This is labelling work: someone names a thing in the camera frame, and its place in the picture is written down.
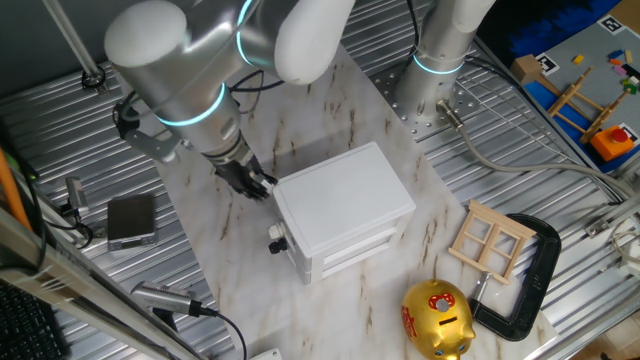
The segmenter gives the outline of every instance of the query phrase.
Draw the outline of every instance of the black cable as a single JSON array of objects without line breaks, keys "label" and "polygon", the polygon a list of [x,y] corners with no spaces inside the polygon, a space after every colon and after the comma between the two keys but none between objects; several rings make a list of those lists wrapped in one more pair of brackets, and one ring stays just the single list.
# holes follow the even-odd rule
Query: black cable
[{"label": "black cable", "polygon": [[[17,154],[18,152],[16,151],[16,148],[11,140],[8,139],[5,134],[2,134],[2,138],[2,143],[5,147],[8,148],[9,153],[14,152]],[[20,173],[22,174],[22,177],[24,177],[24,181],[27,184],[29,194],[31,195],[31,201],[33,202],[33,206],[36,211],[35,217],[29,219],[29,222],[31,223],[31,227],[33,228],[34,232],[36,231],[36,229],[40,230],[40,238],[42,239],[40,254],[38,255],[38,261],[35,268],[36,272],[39,272],[40,268],[42,268],[42,263],[44,262],[44,258],[47,252],[46,226],[44,225],[44,218],[42,217],[42,208],[40,207],[40,201],[38,200],[38,195],[36,193],[35,187],[33,186],[33,182],[31,181],[31,174],[29,174],[28,172],[30,166],[21,156],[15,157],[14,159],[20,167]]]},{"label": "black cable", "polygon": [[407,0],[407,6],[409,7],[409,15],[411,15],[411,22],[413,23],[413,46],[411,47],[411,51],[409,51],[409,57],[411,57],[418,51],[420,34],[418,32],[418,21],[416,20],[416,13],[413,9],[412,0]]},{"label": "black cable", "polygon": [[209,309],[209,308],[201,308],[200,309],[200,314],[201,315],[207,315],[207,316],[213,316],[213,317],[219,317],[220,319],[224,320],[227,324],[229,324],[233,330],[236,331],[236,333],[238,333],[238,336],[240,337],[240,342],[242,343],[242,351],[244,353],[244,360],[247,360],[247,344],[245,344],[244,342],[244,337],[242,336],[242,333],[240,332],[240,329],[238,329],[238,327],[236,326],[236,324],[233,323],[233,321],[229,320],[226,316],[220,314],[218,311],[215,311],[213,309]]},{"label": "black cable", "polygon": [[88,227],[87,225],[81,223],[79,221],[79,219],[76,219],[76,223],[73,226],[62,226],[62,225],[58,225],[49,221],[45,221],[49,226],[54,227],[56,229],[60,229],[60,230],[66,230],[66,231],[72,231],[72,230],[78,230],[80,232],[84,232],[84,237],[87,239],[87,241],[80,247],[78,247],[78,249],[85,249],[87,248],[91,242],[93,241],[93,230],[91,230],[90,227]]},{"label": "black cable", "polygon": [[273,89],[274,87],[280,86],[282,84],[284,84],[284,81],[280,80],[280,81],[274,82],[273,84],[269,84],[269,85],[265,85],[257,88],[236,88],[233,90],[230,89],[229,91],[230,92],[260,92],[260,91]]},{"label": "black cable", "polygon": [[264,74],[264,71],[263,70],[257,70],[257,71],[252,72],[251,74],[249,74],[249,75],[243,77],[242,79],[240,79],[240,81],[238,81],[237,83],[233,84],[233,86],[229,88],[229,91],[233,92],[240,85],[242,85],[245,82],[247,82],[247,80],[253,79],[254,77],[256,77],[257,75],[260,75],[260,74]]},{"label": "black cable", "polygon": [[34,276],[38,273],[35,267],[27,266],[27,265],[0,265],[0,273],[5,271],[22,271],[26,275]]},{"label": "black cable", "polygon": [[[260,75],[261,75],[260,87],[262,87],[262,85],[264,84],[264,71]],[[262,91],[258,91],[258,95],[256,95],[256,100],[253,102],[253,105],[251,106],[251,108],[249,108],[249,110],[240,110],[240,115],[250,114],[256,109],[256,107],[258,107],[258,102],[260,101],[260,94],[262,94]]]}]

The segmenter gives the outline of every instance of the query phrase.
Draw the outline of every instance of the screw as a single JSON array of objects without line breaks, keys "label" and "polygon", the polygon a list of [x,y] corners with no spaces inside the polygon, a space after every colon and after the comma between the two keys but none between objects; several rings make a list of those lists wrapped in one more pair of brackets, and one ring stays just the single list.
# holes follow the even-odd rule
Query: screw
[{"label": "screw", "polygon": [[187,150],[193,150],[193,145],[187,139],[180,140],[180,144]]}]

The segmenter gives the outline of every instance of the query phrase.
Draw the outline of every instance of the metal pipe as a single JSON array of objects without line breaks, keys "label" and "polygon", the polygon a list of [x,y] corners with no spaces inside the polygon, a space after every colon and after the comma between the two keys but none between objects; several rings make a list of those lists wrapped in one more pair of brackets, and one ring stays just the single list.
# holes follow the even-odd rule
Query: metal pipe
[{"label": "metal pipe", "polygon": [[67,40],[67,43],[69,43],[71,50],[73,50],[73,53],[76,54],[80,65],[82,65],[82,68],[87,73],[89,78],[101,79],[102,72],[100,71],[100,69],[98,69],[98,66],[93,61],[93,58],[91,58],[91,55],[89,55],[87,48],[82,43],[82,40],[80,40],[76,29],[74,29],[71,21],[69,21],[69,18],[60,5],[60,2],[58,2],[58,0],[42,0],[42,2],[44,3],[44,6],[46,6],[53,20],[58,25],[58,28],[60,29],[60,32],[62,33],[64,38]]}]

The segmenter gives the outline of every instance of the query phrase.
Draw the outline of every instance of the blue led ring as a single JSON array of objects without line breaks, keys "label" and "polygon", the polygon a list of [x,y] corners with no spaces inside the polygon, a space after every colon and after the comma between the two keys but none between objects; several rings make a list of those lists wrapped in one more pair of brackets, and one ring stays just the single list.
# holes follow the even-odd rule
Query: blue led ring
[{"label": "blue led ring", "polygon": [[457,68],[453,69],[453,70],[449,70],[449,71],[436,71],[436,70],[431,70],[428,67],[420,64],[420,61],[418,61],[418,58],[413,55],[413,60],[415,60],[416,64],[418,64],[418,66],[420,66],[420,68],[424,71],[430,72],[432,74],[436,74],[436,75],[447,75],[447,74],[452,74],[458,70],[460,70],[460,68],[462,67],[462,65],[464,65],[464,63],[460,64],[460,66],[458,66]]},{"label": "blue led ring", "polygon": [[225,83],[222,83],[222,87],[220,88],[220,94],[218,94],[218,98],[213,103],[213,105],[211,105],[211,107],[209,109],[207,109],[205,112],[203,112],[202,114],[200,114],[200,115],[198,115],[198,116],[196,116],[196,117],[194,117],[192,119],[182,120],[182,121],[169,121],[169,120],[164,120],[164,119],[158,118],[158,120],[160,120],[161,123],[163,123],[165,125],[169,125],[169,126],[193,125],[193,124],[195,124],[197,122],[200,122],[200,121],[206,119],[209,115],[211,115],[218,108],[218,106],[220,106],[226,91],[227,91],[227,86],[225,85]]},{"label": "blue led ring", "polygon": [[[244,20],[244,17],[247,16],[247,11],[249,10],[249,6],[251,5],[251,2],[253,0],[247,0],[244,2],[244,5],[242,5],[242,9],[240,9],[240,15],[238,16],[238,24],[236,26],[240,26],[240,24],[242,24],[242,21]],[[238,32],[236,32],[236,44],[238,46],[238,52],[240,53],[240,56],[242,57],[242,60],[244,60],[244,62],[246,62],[247,64],[253,66],[252,63],[249,62],[249,60],[247,59],[247,57],[244,54],[244,50],[242,50],[242,41],[240,40],[240,31],[238,30]]]}]

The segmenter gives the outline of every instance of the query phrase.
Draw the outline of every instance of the clamp handle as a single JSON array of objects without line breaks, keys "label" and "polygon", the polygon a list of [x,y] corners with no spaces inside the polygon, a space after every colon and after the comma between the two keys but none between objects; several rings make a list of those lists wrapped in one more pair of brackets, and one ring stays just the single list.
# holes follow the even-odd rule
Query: clamp handle
[{"label": "clamp handle", "polygon": [[509,218],[537,232],[538,248],[527,270],[516,305],[508,318],[489,309],[480,299],[470,299],[474,320],[509,341],[520,341],[529,335],[553,277],[562,241],[558,232],[544,221],[524,214]]}]

